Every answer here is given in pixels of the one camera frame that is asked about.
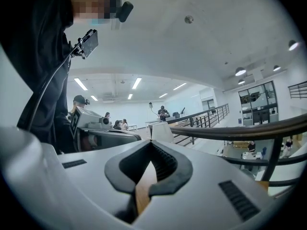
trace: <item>cable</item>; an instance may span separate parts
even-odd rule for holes
[[[156,114],[157,116],[159,116],[157,113],[155,113],[154,111],[153,111],[153,109],[152,108],[150,108],[150,110],[154,113],[154,114]]]
[[[57,73],[57,71],[63,66],[63,64],[68,60],[69,56],[80,46],[80,42],[76,44],[76,46],[71,50],[71,52],[66,56],[66,58],[61,62],[61,64],[55,68],[51,73],[49,73],[44,82],[42,83],[42,85],[40,86],[40,90],[37,93],[33,93],[33,95],[31,96],[30,102],[32,104],[30,104],[30,106],[32,108],[29,108],[29,113],[27,115],[27,118],[25,120],[24,126],[25,129],[27,131],[31,130],[32,127],[32,123],[36,114],[36,111],[38,109],[39,103],[48,87],[48,85],[50,84],[51,80],[53,79],[54,75]]]

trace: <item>standing person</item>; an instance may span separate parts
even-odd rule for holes
[[[158,111],[158,116],[160,117],[161,121],[166,121],[166,118],[168,117],[168,111],[164,108],[164,106],[161,106],[161,109]]]
[[[77,95],[75,96],[75,98],[73,99],[72,101],[72,104],[73,104],[73,107],[72,107],[72,110],[70,112],[68,112],[68,120],[71,120],[72,119],[72,116],[74,114],[74,112],[76,111],[76,107],[82,107],[84,108],[85,105],[88,105],[89,102],[86,98],[84,98],[82,95]]]
[[[124,118],[123,121],[121,122],[121,130],[128,130],[128,123],[127,120]]]
[[[290,136],[290,138],[287,140],[286,145],[283,150],[283,154],[281,155],[280,159],[283,159],[284,157],[289,157],[290,156],[290,151],[293,146],[293,137]]]
[[[113,126],[114,129],[118,129],[118,130],[121,130],[121,127],[120,127],[121,123],[119,120],[116,120],[115,121],[115,124]]]
[[[251,143],[249,143],[248,145],[248,152],[254,152],[256,150],[256,143],[255,141],[251,141]]]
[[[12,65],[36,92],[46,75],[57,68],[72,50],[65,29],[79,19],[110,18],[114,0],[13,0],[14,7],[2,10],[0,42]],[[40,142],[51,144],[57,154],[76,152],[67,110],[68,59],[54,75],[38,106],[30,132]],[[18,127],[26,128],[31,105],[28,103]],[[88,137],[81,138],[83,150],[91,150]]]

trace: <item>ceiling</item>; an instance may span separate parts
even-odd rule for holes
[[[142,78],[142,80],[133,90],[132,87],[137,78]],[[128,101],[129,94],[133,94],[129,102],[163,100],[193,85],[187,83],[174,91],[173,89],[183,84],[184,81],[134,74],[87,74],[79,77],[79,79],[88,90],[84,91],[73,77],[69,76],[67,83],[69,98],[72,99],[74,96],[81,94],[94,102],[91,98],[91,95],[94,95],[98,101],[106,103]],[[168,95],[159,98],[165,93],[168,93]]]
[[[288,51],[288,42],[301,36],[276,0],[129,1],[134,9],[125,23],[75,23],[66,30],[73,44],[91,28],[99,40],[86,61],[73,59],[71,76],[142,74],[228,90],[237,87],[237,67],[268,77],[274,65],[287,69],[300,50]],[[192,24],[184,22],[187,15]]]

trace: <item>black cap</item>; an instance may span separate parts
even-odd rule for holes
[[[86,104],[86,99],[82,95],[77,95],[73,99],[74,102],[79,102],[80,104]]]

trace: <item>glass partition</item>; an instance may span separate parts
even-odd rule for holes
[[[240,91],[239,96],[244,126],[278,121],[278,105],[272,81]]]

